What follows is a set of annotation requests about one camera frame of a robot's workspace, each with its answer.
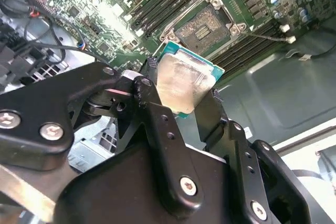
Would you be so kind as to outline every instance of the capacitor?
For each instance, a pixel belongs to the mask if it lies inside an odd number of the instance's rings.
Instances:
[[[100,4],[100,0],[92,0],[92,4],[94,6],[98,6]]]
[[[308,17],[308,15],[302,17],[301,20],[302,20],[303,23],[307,23],[307,22],[309,21],[309,17]]]
[[[279,19],[279,18],[281,18],[281,16],[282,16],[282,14],[280,13],[280,12],[278,12],[278,11],[273,11],[273,17],[275,18],[275,19]]]
[[[307,12],[306,9],[300,7],[300,8],[298,9],[298,14],[300,15],[300,17],[305,17],[305,16],[308,14],[308,12]]]
[[[275,3],[277,3],[278,2],[278,0],[268,0],[268,2],[270,3],[270,4],[275,4]]]

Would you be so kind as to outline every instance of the screw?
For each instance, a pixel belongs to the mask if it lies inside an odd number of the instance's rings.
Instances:
[[[238,32],[237,28],[235,28],[235,27],[231,28],[230,31],[231,31],[232,35],[236,35],[237,32]]]
[[[174,39],[176,39],[175,34],[169,34],[169,35],[168,35],[168,39],[170,39],[170,40],[174,40]]]
[[[266,210],[262,207],[261,204],[259,204],[256,201],[251,202],[251,207],[255,215],[260,219],[260,220],[267,220],[267,213]]]
[[[148,87],[150,87],[152,85],[150,80],[148,80],[146,78],[141,79],[141,81],[142,81],[143,84],[145,84]]]
[[[17,127],[20,122],[21,118],[18,114],[13,112],[0,113],[0,129],[13,129]]]
[[[110,76],[114,75],[114,71],[113,71],[112,68],[104,67],[104,68],[103,68],[103,71],[104,71],[104,73],[107,73],[107,74],[110,75]]]
[[[270,147],[269,147],[267,144],[262,143],[261,145],[263,146],[263,148],[264,148],[265,150],[267,150],[267,151],[270,150]]]
[[[188,177],[182,177],[180,185],[182,190],[189,196],[194,196],[197,192],[195,183]]]
[[[55,123],[43,125],[40,129],[40,134],[43,138],[50,141],[59,140],[63,134],[63,129]]]
[[[212,0],[211,4],[216,7],[216,6],[219,5],[219,2],[218,2],[218,0]]]

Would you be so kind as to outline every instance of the white connector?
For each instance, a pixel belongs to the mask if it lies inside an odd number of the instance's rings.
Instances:
[[[286,38],[286,42],[289,44],[293,44],[296,41],[296,37],[295,36],[290,36]]]
[[[283,33],[286,33],[290,30],[290,26],[288,24],[285,24],[285,25],[281,25],[280,26],[280,30],[283,32]]]

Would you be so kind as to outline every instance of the motherboard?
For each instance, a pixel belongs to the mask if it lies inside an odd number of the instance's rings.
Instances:
[[[224,78],[285,45],[267,38],[298,38],[336,13],[336,0],[38,1],[116,69],[139,70],[173,41],[224,68]]]

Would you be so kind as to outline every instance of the mounting hole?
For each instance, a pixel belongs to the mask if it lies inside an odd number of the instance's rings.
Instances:
[[[245,156],[247,156],[248,158],[252,158],[251,154],[249,154],[248,152],[245,152]]]
[[[169,139],[171,139],[171,140],[174,140],[174,139],[175,139],[175,135],[174,135],[173,133],[171,133],[171,132],[168,132],[168,133],[167,133],[167,137],[168,137]]]
[[[104,68],[103,68],[103,71],[104,71],[104,73],[107,73],[107,74],[110,75],[110,76],[114,75],[114,71],[113,71],[112,68],[104,67]]]
[[[123,102],[119,102],[118,105],[117,105],[117,111],[121,112],[124,109],[126,109],[126,104],[123,103]]]
[[[242,127],[240,127],[240,125],[238,123],[233,123],[233,125],[235,126],[235,128],[239,131],[242,130]]]
[[[168,122],[168,116],[162,115],[161,118],[162,118],[163,121]]]
[[[248,169],[248,171],[249,171],[250,173],[252,173],[252,174],[256,173],[256,172],[254,171],[254,169],[253,169],[252,167],[250,167],[250,166],[248,166],[247,169]]]
[[[148,87],[150,87],[152,85],[151,82],[146,78],[141,79],[141,82]]]

